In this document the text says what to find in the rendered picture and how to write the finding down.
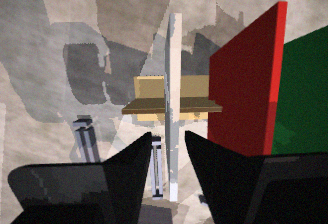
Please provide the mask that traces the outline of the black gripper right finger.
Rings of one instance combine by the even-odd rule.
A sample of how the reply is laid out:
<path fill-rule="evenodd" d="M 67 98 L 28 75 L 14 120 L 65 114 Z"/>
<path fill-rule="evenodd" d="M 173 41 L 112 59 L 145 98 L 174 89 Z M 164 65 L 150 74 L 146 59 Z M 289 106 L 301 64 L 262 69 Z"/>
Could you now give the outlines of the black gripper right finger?
<path fill-rule="evenodd" d="M 185 144 L 215 224 L 253 224 L 266 185 L 328 176 L 328 153 L 243 156 L 190 130 Z"/>

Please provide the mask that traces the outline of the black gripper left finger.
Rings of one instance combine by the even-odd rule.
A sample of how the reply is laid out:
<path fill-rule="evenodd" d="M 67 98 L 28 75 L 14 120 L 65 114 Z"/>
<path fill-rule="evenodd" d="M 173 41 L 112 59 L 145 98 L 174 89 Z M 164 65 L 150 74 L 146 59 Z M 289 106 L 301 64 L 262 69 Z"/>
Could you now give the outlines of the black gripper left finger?
<path fill-rule="evenodd" d="M 23 165 L 8 175 L 22 209 L 96 203 L 106 224 L 137 224 L 152 151 L 152 132 L 100 163 Z"/>

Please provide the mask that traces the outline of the tan slotted board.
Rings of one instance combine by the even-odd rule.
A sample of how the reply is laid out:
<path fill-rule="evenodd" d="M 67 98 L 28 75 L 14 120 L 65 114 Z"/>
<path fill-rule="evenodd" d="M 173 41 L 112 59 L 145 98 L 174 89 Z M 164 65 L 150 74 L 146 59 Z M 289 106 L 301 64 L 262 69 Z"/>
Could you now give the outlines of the tan slotted board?
<path fill-rule="evenodd" d="M 135 98 L 121 111 L 138 121 L 165 120 L 164 76 L 134 76 Z M 180 75 L 179 120 L 208 119 L 223 107 L 209 99 L 209 75 Z"/>

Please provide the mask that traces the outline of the green board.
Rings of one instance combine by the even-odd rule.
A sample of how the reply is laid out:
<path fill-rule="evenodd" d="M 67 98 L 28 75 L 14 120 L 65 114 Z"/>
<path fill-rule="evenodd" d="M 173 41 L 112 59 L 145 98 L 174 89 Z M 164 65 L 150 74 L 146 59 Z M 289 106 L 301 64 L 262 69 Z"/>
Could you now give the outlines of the green board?
<path fill-rule="evenodd" d="M 271 154 L 328 153 L 328 26 L 283 45 Z"/>

